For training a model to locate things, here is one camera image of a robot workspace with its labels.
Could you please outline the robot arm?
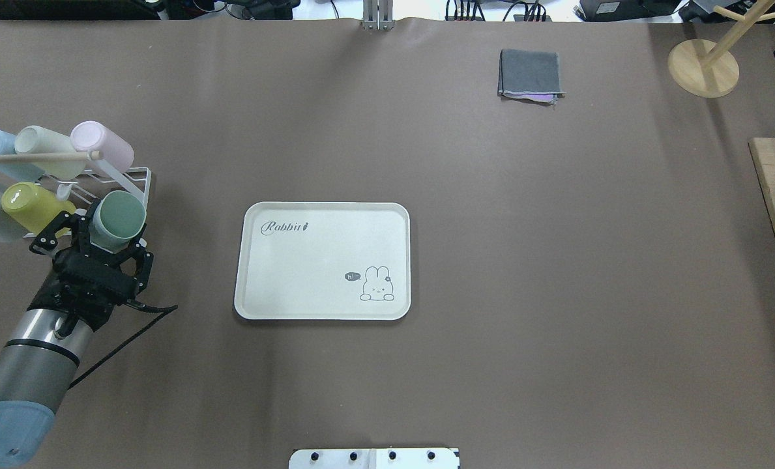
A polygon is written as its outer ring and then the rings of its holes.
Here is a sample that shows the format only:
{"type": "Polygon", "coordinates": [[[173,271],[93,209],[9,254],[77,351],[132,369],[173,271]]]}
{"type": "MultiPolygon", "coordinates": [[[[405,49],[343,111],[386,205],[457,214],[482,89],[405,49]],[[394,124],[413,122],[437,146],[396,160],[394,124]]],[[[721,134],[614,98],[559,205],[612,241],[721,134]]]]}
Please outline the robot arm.
{"type": "Polygon", "coordinates": [[[154,256],[136,229],[119,249],[97,244],[99,220],[59,212],[29,245],[51,270],[0,352],[0,467],[25,464],[53,427],[93,334],[119,306],[166,314],[136,300],[154,256]]]}

